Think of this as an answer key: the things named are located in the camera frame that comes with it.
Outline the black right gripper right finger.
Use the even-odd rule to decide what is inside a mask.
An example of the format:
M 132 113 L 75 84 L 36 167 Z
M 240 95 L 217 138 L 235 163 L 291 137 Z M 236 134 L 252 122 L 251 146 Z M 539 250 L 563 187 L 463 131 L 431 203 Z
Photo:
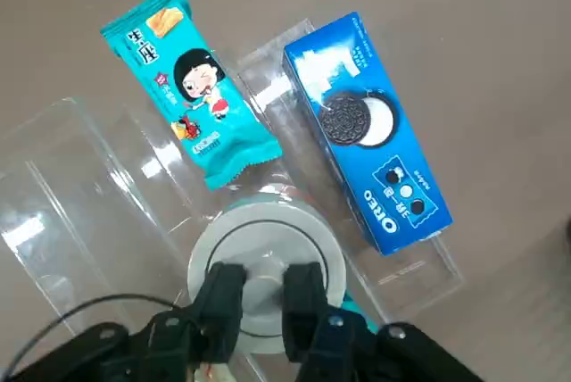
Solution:
M 298 381 L 479 381 L 416 326 L 396 322 L 376 333 L 364 317 L 330 305 L 318 263 L 284 273 L 282 336 Z

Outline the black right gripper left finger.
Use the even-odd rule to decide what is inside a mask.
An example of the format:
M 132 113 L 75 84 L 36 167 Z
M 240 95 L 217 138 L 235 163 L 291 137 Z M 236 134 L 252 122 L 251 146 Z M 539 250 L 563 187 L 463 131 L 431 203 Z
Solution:
M 218 262 L 194 301 L 181 307 L 142 294 L 106 295 L 65 312 L 32 337 L 8 365 L 11 381 L 184 381 L 203 363 L 231 358 L 243 317 L 246 270 Z M 23 358 L 53 329 L 100 303 L 138 300 L 164 306 L 137 332 L 113 321 L 92 326 L 22 368 Z

